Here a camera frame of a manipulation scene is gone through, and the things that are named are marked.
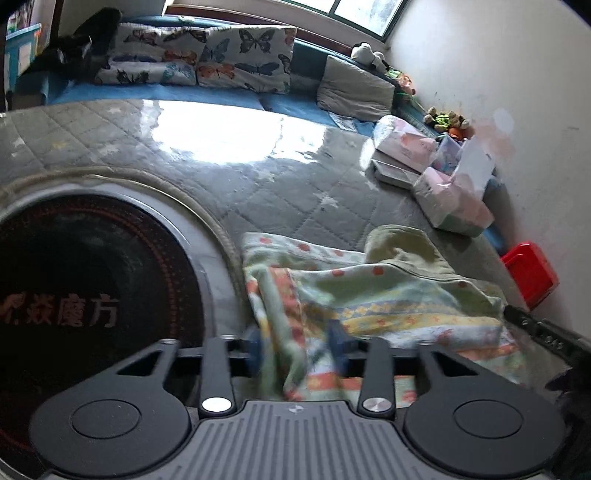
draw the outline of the butterfly print pillow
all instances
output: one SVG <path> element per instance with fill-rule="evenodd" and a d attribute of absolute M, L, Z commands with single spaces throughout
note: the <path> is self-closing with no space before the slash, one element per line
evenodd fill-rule
<path fill-rule="evenodd" d="M 208 28 L 197 63 L 199 85 L 288 93 L 296 32 L 283 25 Z"/>
<path fill-rule="evenodd" d="M 111 55 L 139 55 L 157 61 L 183 60 L 196 65 L 206 45 L 206 29 L 198 27 L 153 27 L 121 23 Z"/>
<path fill-rule="evenodd" d="M 197 85 L 194 68 L 184 61 L 116 61 L 111 57 L 95 77 L 98 85 L 139 85 L 142 83 L 168 83 Z"/>

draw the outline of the green blanket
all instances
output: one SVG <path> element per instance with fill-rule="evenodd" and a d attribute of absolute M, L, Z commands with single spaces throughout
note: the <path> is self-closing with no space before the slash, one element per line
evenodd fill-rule
<path fill-rule="evenodd" d="M 266 233 L 246 233 L 242 249 L 263 338 L 263 398 L 356 405 L 361 379 L 336 375 L 325 344 L 331 319 L 351 335 L 379 335 L 400 348 L 438 342 L 524 382 L 523 357 L 501 321 L 500 289 L 457 275 L 420 230 L 376 228 L 365 253 Z M 398 407 L 408 406 L 412 377 L 396 383 Z"/>

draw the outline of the window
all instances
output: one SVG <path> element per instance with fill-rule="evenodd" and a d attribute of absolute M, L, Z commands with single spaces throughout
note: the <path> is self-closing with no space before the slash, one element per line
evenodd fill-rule
<path fill-rule="evenodd" d="M 308 8 L 384 41 L 408 0 L 283 0 Z"/>

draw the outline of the window frame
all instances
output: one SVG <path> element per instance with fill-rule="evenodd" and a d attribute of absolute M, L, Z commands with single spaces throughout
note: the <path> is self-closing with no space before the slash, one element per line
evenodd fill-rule
<path fill-rule="evenodd" d="M 392 33 L 392 30 L 394 29 L 394 25 L 396 24 L 396 22 L 398 21 L 398 19 L 400 18 L 400 15 L 402 15 L 402 12 L 404 11 L 404 8 L 406 7 L 406 5 L 410 2 L 410 0 L 401 0 L 400 3 L 398 4 L 398 8 L 396 9 L 394 16 L 392 17 L 392 20 L 390 21 L 390 23 L 388 24 L 388 26 L 386 27 L 386 30 L 384 32 L 383 35 L 379 35 L 376 32 L 373 32 L 359 24 L 356 24 L 355 22 L 352 22 L 351 20 L 348 20 L 344 17 L 341 17 L 340 15 L 337 15 L 336 9 L 339 7 L 340 4 L 340 0 L 333 0 L 333 5 L 330 8 L 329 12 L 323 12 L 322 10 L 318 10 L 317 8 L 314 7 L 310 7 L 309 5 L 305 5 L 302 3 L 299 3 L 297 0 L 279 0 L 280 2 L 284 2 L 286 4 L 291 4 L 291 5 L 295 5 L 297 7 L 300 8 L 304 8 L 306 10 L 315 12 L 317 14 L 320 14 L 324 17 L 328 17 L 328 18 L 332 18 L 333 20 L 336 20 L 344 25 L 347 25 L 349 27 L 352 27 L 356 30 L 359 30 L 360 32 L 365 33 L 366 35 L 369 35 L 370 37 L 375 38 L 376 40 L 379 40 L 380 42 L 384 43 L 386 42 L 386 40 L 388 39 L 388 37 L 390 36 L 390 34 Z"/>

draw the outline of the blue sheet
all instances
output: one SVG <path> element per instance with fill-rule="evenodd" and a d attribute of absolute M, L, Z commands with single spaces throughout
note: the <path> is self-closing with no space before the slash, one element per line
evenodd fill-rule
<path fill-rule="evenodd" d="M 83 102 L 102 99 L 182 100 L 185 102 L 215 103 L 263 110 L 254 92 L 244 89 L 186 87 L 180 85 L 70 85 L 52 103 Z"/>
<path fill-rule="evenodd" d="M 261 105 L 270 112 L 290 115 L 304 120 L 310 120 L 317 124 L 336 127 L 329 113 L 322 110 L 316 104 L 316 98 L 306 94 L 292 92 L 289 95 L 275 95 L 273 93 L 262 93 L 259 95 Z M 353 120 L 357 132 L 366 137 L 374 134 L 375 123 Z"/>

